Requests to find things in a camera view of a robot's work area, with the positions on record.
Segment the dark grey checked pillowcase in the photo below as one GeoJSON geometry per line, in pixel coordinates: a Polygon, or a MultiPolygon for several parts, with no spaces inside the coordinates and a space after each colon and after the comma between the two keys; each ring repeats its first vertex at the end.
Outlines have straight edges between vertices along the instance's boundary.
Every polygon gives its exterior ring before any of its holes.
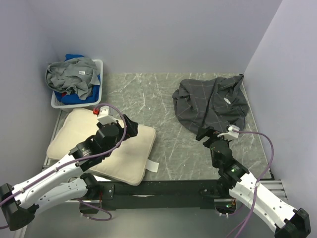
{"type": "Polygon", "coordinates": [[[245,127],[249,105],[241,90],[243,75],[211,80],[184,79],[172,94],[176,118],[190,132],[213,127],[226,132],[229,125],[245,127]]]}

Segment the cream pillow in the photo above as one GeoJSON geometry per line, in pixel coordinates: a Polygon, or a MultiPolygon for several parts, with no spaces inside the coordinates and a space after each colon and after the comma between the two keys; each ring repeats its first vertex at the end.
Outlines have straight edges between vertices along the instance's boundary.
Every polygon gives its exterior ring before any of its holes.
{"type": "MultiPolygon", "coordinates": [[[[97,116],[91,110],[74,109],[66,117],[63,126],[47,149],[47,157],[60,160],[70,149],[96,134],[97,116]]],[[[90,168],[99,176],[138,186],[145,175],[147,161],[152,150],[156,130],[145,125],[138,126],[138,135],[123,141],[109,157],[90,168]]]]}

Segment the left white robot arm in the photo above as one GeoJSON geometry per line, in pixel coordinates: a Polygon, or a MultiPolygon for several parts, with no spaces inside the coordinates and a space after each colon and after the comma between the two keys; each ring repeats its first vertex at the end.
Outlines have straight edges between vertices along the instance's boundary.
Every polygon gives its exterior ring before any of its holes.
{"type": "Polygon", "coordinates": [[[98,196],[98,182],[88,169],[101,163],[127,139],[137,136],[138,123],[123,114],[117,120],[99,121],[98,130],[72,148],[57,163],[36,176],[16,185],[0,187],[0,208],[6,228],[16,231],[35,216],[53,206],[72,199],[98,196]]]}

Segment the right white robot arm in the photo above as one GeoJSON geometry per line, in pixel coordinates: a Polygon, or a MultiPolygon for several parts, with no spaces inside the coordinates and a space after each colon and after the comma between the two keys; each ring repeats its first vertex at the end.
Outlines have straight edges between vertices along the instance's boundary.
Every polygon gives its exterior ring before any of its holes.
{"type": "Polygon", "coordinates": [[[311,233],[309,214],[303,208],[296,209],[278,198],[246,167],[233,157],[230,141],[242,131],[234,125],[225,133],[213,127],[199,128],[196,140],[207,137],[203,143],[211,152],[211,161],[218,170],[217,192],[221,197],[232,197],[250,209],[247,217],[236,227],[238,237],[250,217],[256,214],[274,232],[276,238],[306,238],[311,233]]]}

